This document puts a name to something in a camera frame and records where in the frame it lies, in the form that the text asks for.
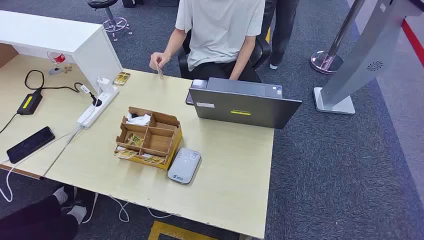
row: desk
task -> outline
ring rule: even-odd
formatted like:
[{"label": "desk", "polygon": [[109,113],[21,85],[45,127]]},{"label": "desk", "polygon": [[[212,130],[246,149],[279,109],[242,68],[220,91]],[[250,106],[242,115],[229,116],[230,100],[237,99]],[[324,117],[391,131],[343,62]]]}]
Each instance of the desk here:
[{"label": "desk", "polygon": [[62,53],[79,66],[97,92],[99,76],[114,79],[121,63],[103,25],[0,10],[0,43],[23,55],[46,58]]},{"label": "desk", "polygon": [[[168,76],[160,80],[157,74],[128,69],[125,71],[131,73],[131,77],[124,86],[119,87],[118,96],[91,128],[82,130],[75,136],[46,177],[263,239],[274,130],[200,119],[194,107],[185,104],[190,80]],[[129,106],[167,113],[178,118],[183,136],[180,147],[199,151],[202,156],[192,183],[179,184],[168,179],[164,170],[121,160],[113,155],[115,139],[120,133],[119,125]],[[75,110],[81,108],[79,114],[84,107],[87,106],[79,106],[77,102],[74,106]],[[39,113],[41,110],[46,110],[46,107],[39,109]],[[57,122],[55,119],[49,124],[56,124],[55,128],[67,126],[68,131],[75,126],[76,117],[69,117],[60,125]],[[13,137],[11,129],[25,124],[28,122],[15,121],[9,127],[8,136]],[[34,129],[40,129],[42,125],[46,124],[38,123]],[[42,152],[57,150],[55,147],[48,148]],[[39,156],[51,156],[48,160],[44,159],[51,163],[54,155],[42,152]],[[32,172],[31,168],[34,172],[42,172],[39,170],[42,169],[41,166],[34,165],[34,162],[41,162],[39,156],[37,161],[28,159],[28,163],[22,164],[22,168],[28,172]]]},{"label": "desk", "polygon": [[[52,65],[47,59],[17,55],[0,68],[0,100],[2,102],[0,128],[3,128],[16,113],[25,96],[34,92],[24,85],[25,76],[32,69],[44,73],[45,87],[72,87],[74,82],[80,82],[93,91],[93,88],[75,64],[71,72],[50,76],[47,72]],[[32,72],[28,78],[28,85],[36,88],[41,83],[41,74]],[[92,102],[89,95],[83,92],[75,93],[69,89],[46,89],[41,92],[41,95],[43,98],[33,115],[15,116],[9,126],[0,134],[0,160],[7,158],[6,150],[45,126],[49,126],[57,138],[67,134],[77,126],[78,117]],[[39,178],[46,172],[54,157],[59,154],[65,141],[66,138],[64,137],[33,155],[20,164],[16,172]],[[8,170],[11,166],[13,164],[8,162],[0,165],[0,168]]]}]

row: power adapter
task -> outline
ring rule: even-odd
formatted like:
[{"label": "power adapter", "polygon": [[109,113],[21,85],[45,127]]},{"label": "power adapter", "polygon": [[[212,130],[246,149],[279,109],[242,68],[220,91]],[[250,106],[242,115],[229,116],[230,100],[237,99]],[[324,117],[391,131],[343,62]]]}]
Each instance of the power adapter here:
[{"label": "power adapter", "polygon": [[32,115],[39,106],[43,96],[41,95],[41,89],[35,90],[34,93],[26,95],[20,107],[17,109],[16,113],[20,115]]}]

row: hand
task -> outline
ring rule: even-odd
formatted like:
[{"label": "hand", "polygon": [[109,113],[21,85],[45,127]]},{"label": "hand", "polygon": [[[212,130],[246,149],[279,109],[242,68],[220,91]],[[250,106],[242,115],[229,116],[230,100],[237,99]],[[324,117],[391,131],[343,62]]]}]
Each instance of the hand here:
[{"label": "hand", "polygon": [[163,66],[169,62],[171,56],[165,52],[154,52],[150,56],[149,66],[153,70],[157,70],[155,62],[159,65],[159,68],[163,68]]}]

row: bar stool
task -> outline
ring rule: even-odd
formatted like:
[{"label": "bar stool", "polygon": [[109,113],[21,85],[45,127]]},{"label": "bar stool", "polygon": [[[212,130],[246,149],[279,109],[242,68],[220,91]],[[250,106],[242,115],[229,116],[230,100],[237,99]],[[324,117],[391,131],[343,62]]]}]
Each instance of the bar stool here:
[{"label": "bar stool", "polygon": [[108,20],[103,22],[104,30],[108,33],[112,33],[113,41],[118,41],[118,38],[115,36],[115,33],[127,29],[128,34],[132,35],[133,32],[130,30],[130,25],[127,23],[127,20],[123,17],[114,17],[112,15],[110,6],[117,3],[118,0],[87,0],[87,3],[90,7],[94,9],[104,9],[106,10]]}]

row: power strip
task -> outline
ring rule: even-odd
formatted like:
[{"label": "power strip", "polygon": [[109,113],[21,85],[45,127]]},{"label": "power strip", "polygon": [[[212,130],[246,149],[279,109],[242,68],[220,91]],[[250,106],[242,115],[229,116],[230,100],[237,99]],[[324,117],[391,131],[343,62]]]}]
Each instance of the power strip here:
[{"label": "power strip", "polygon": [[114,86],[114,92],[105,92],[103,91],[98,96],[98,99],[101,100],[101,105],[94,107],[93,104],[85,110],[85,112],[78,118],[77,122],[85,129],[88,129],[93,125],[93,123],[100,117],[100,115],[105,111],[105,109],[111,104],[112,100],[118,95],[119,89]]}]

